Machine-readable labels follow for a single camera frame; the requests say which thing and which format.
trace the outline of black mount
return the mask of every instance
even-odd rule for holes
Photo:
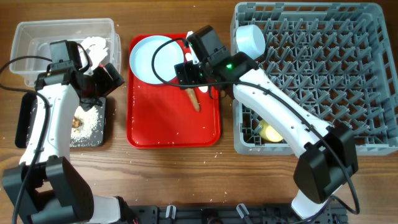
[[[243,219],[236,207],[177,207],[175,219],[167,216],[166,208],[156,206],[130,207],[141,224],[288,224],[299,219],[290,209],[290,204],[273,204],[247,207],[249,215]],[[346,209],[340,204],[331,204],[314,220],[316,224],[347,224]]]

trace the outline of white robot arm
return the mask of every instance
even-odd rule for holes
[[[299,158],[294,174],[299,191],[292,209],[301,218],[318,213],[329,196],[348,180],[347,176],[358,170],[352,130],[343,124],[333,127],[305,111],[279,90],[244,52],[231,56],[212,27],[202,27],[190,34],[187,41],[201,62],[206,82],[219,83],[220,88],[254,110],[289,144]],[[188,80],[203,82],[191,70],[182,74],[190,76]]]
[[[269,80],[264,70],[252,69],[244,74],[240,80],[260,85],[270,90],[300,113],[323,137],[329,133],[326,129],[330,126],[329,123],[308,113],[294,100],[289,98]],[[233,93],[239,102],[254,110],[262,119],[267,121],[285,139],[297,157],[300,157],[307,151],[304,145],[308,142],[315,144],[319,141],[316,135],[307,131],[307,127],[302,124],[296,115],[272,96],[264,95],[261,90],[246,85],[234,85]],[[301,218],[308,218],[316,214],[325,203],[326,201],[323,203],[314,203],[299,190],[292,202],[292,209]]]
[[[90,186],[70,164],[70,133],[72,120],[79,105],[84,110],[100,104],[99,97],[106,96],[124,83],[111,64],[98,67],[91,76],[84,75],[78,44],[61,41],[50,44],[51,70],[39,74],[35,89],[48,102],[37,97],[37,112],[27,149],[20,166],[5,170],[2,184],[15,205],[19,189],[24,189],[20,201],[19,216],[24,223],[116,223],[135,224],[137,217],[128,209],[121,197],[93,195]],[[47,129],[43,130],[45,114],[49,112]],[[44,140],[28,184],[22,180],[26,170],[32,167],[40,135]],[[53,190],[37,192],[47,180]]]

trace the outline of gray dish rack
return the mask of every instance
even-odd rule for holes
[[[382,9],[374,3],[241,2],[231,23],[255,24],[266,39],[259,66],[309,113],[355,133],[358,155],[398,150],[398,78]],[[262,119],[236,100],[234,147],[241,154],[293,154],[262,139]]]

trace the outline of black cable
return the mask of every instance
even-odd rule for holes
[[[45,58],[45,57],[40,57],[40,56],[22,56],[22,57],[18,57],[18,58],[12,59],[11,61],[9,61],[5,65],[3,65],[0,68],[0,74],[11,63],[16,62],[18,60],[26,59],[26,58],[37,58],[37,59],[48,60],[49,62],[52,62],[51,59]],[[23,197],[24,192],[25,192],[26,184],[27,184],[27,182],[30,179],[30,175],[32,174],[32,171],[33,171],[33,166],[35,166],[36,161],[39,158],[40,152],[42,150],[42,145],[43,145],[43,141],[44,141],[44,137],[45,137],[44,134],[45,134],[45,131],[47,130],[47,126],[48,126],[49,119],[50,119],[50,106],[49,106],[49,102],[47,101],[46,97],[44,97],[40,93],[37,93],[36,91],[26,90],[26,89],[22,89],[22,88],[11,88],[11,87],[4,86],[1,83],[0,83],[0,88],[2,88],[4,90],[9,90],[9,91],[18,91],[18,92],[23,92],[23,93],[35,94],[35,95],[37,95],[38,97],[40,97],[44,101],[44,107],[45,107],[45,114],[44,114],[44,122],[43,122],[42,132],[40,133],[39,141],[37,142],[37,147],[36,147],[36,150],[34,151],[32,162],[30,163],[30,166],[29,166],[29,168],[28,168],[28,170],[26,172],[25,178],[22,181],[21,188],[19,189],[19,193],[18,193],[18,196],[17,196],[16,204],[15,204],[15,207],[14,207],[14,212],[12,214],[12,223],[16,224],[17,223],[17,219],[18,219],[18,211],[19,211],[19,207],[21,205],[22,197]]]
[[[49,73],[50,72],[50,69],[51,69],[51,64],[48,64],[47,65],[47,69],[45,70],[47,73]]]
[[[85,73],[85,72],[87,72],[88,69],[90,68],[90,64],[91,64],[91,62],[90,62],[90,57],[88,56],[88,54],[87,54],[85,48],[84,48],[81,44],[77,43],[77,46],[81,47],[81,49],[83,50],[83,52],[84,52],[84,54],[85,54],[85,57],[86,57],[87,65],[86,65],[84,68],[82,68],[82,69],[79,70],[79,72]]]
[[[289,109],[294,115],[296,115],[296,117],[298,117],[299,120],[301,120],[301,122],[306,125],[306,127],[312,131],[322,142],[323,146],[329,150],[332,154],[332,156],[335,158],[335,160],[337,161],[338,165],[341,168],[341,171],[343,172],[343,175],[345,177],[345,179],[347,180],[349,189],[351,191],[351,195],[353,197],[354,200],[354,204],[355,204],[355,210],[353,210],[352,208],[350,208],[349,206],[347,206],[347,204],[345,204],[342,200],[340,200],[338,197],[332,195],[335,197],[335,199],[341,203],[343,202],[344,204],[342,204],[342,206],[346,207],[347,210],[349,212],[351,212],[352,214],[359,214],[360,212],[360,208],[359,208],[359,200],[358,200],[358,196],[356,195],[356,191],[354,188],[354,185],[351,181],[351,178],[349,177],[347,170],[344,167],[343,162],[340,160],[340,158],[337,156],[336,152],[330,147],[330,145],[324,140],[324,138],[321,136],[321,134],[319,134],[319,132],[306,120],[303,118],[303,116],[301,116],[301,114],[299,114],[297,111],[294,110],[294,108],[292,108],[288,103],[286,103],[284,100],[282,100],[279,96],[277,96],[276,94],[274,94],[273,92],[271,92],[268,89],[265,89],[264,87],[260,86],[260,85],[255,85],[253,83],[248,83],[248,82],[242,82],[242,81],[235,81],[235,82],[215,82],[215,83],[204,83],[204,84],[196,84],[196,85],[179,85],[179,84],[175,84],[175,83],[171,83],[168,81],[165,81],[162,77],[160,77],[156,70],[155,70],[155,57],[156,54],[161,50],[162,47],[166,46],[169,43],[175,42],[181,40],[184,44],[184,46],[188,46],[189,43],[185,38],[176,38],[176,39],[172,39],[172,40],[168,40],[165,43],[163,43],[162,45],[160,45],[156,51],[154,52],[154,55],[152,56],[152,61],[151,61],[151,65],[152,65],[152,71],[154,73],[154,75],[164,84],[168,84],[171,86],[175,86],[175,87],[184,87],[184,88],[195,88],[195,87],[201,87],[201,86],[216,86],[216,85],[246,85],[246,86],[251,86],[253,88],[257,88],[258,90],[263,91],[263,94],[265,95],[270,95],[273,98],[275,98],[277,101],[279,101],[280,103],[282,103],[284,106],[286,106],[287,109]]]

